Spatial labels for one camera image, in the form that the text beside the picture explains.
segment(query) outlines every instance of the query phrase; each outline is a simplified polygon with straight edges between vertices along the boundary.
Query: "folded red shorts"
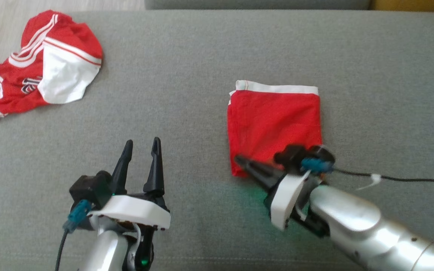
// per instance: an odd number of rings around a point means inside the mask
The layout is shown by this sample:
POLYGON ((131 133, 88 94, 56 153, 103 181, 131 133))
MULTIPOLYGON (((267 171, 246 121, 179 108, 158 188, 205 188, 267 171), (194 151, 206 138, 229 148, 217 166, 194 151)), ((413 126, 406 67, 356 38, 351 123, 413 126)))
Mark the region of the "folded red shorts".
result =
POLYGON ((227 109, 232 175, 246 173, 234 162, 237 154, 273 163, 289 144, 309 148, 322 144, 317 87, 269 86, 238 80, 227 109))

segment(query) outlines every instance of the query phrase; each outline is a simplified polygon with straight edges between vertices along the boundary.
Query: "black cable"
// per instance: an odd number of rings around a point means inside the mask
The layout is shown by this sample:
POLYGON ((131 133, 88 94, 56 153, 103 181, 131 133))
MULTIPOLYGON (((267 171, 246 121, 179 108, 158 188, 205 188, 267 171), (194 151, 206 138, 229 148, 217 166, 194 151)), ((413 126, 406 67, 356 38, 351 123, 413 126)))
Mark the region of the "black cable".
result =
POLYGON ((63 233, 63 237, 61 239, 60 248, 58 249, 57 265, 55 266, 55 271, 58 271, 60 269, 61 254, 63 252, 63 246, 65 245, 65 240, 67 235, 68 235, 68 230, 65 230, 65 232, 63 233))
MULTIPOLYGON (((353 172, 353 171, 347 171, 339 168, 334 168, 334 171, 346 175, 352 175, 352 176, 371 177, 370 173, 353 172)), ((381 178, 386 180, 396 181, 396 182, 434 182, 434 179, 406 179, 406 178, 390 177, 386 175, 381 175, 381 178)))

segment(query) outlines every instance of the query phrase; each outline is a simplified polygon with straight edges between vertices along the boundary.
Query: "red and white jersey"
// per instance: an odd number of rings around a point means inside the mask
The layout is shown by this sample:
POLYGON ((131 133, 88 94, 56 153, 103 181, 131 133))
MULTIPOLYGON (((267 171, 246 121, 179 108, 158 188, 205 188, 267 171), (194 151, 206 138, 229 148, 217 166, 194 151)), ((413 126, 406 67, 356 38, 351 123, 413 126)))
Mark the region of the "red and white jersey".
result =
POLYGON ((20 51, 0 64, 0 117, 81 99, 102 55, 86 24, 52 10, 31 18, 20 51))

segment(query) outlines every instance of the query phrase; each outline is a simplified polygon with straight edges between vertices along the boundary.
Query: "white cable tie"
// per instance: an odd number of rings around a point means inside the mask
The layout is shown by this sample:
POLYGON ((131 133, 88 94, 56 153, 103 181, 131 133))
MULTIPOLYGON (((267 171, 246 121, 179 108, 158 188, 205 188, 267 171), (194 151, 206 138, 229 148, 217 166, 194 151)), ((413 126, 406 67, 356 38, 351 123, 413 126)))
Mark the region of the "white cable tie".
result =
POLYGON ((365 187, 361 187, 361 188, 358 188, 358 189, 356 189, 356 191, 358 191, 358 190, 363 190, 363 189, 366 189, 366 188, 369 188, 369 187, 372 187, 372 186, 375 186, 375 185, 377 185, 377 184, 379 184, 379 183, 381 183, 381 175, 380 174, 371 174, 371 180, 373 181, 370 185, 367 185, 367 186, 365 186, 365 187))

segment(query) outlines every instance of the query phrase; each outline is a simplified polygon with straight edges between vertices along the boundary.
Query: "gray couch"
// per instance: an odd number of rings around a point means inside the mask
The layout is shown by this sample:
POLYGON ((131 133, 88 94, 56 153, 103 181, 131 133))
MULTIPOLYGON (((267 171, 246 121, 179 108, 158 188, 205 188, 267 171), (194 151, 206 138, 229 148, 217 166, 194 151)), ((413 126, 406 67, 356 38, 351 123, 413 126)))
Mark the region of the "gray couch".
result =
MULTIPOLYGON (((237 79, 319 87, 322 134, 337 165, 434 177, 434 14, 372 11, 149 11, 72 14, 105 52, 85 97, 0 121, 0 270, 53 269, 83 174, 111 171, 134 140, 127 189, 139 192, 162 139, 170 230, 155 271, 360 270, 327 239, 280 232, 249 180, 231 176, 226 132, 237 79)), ((434 240, 434 183, 331 175, 434 240)), ((77 231, 62 270, 95 233, 77 231)))

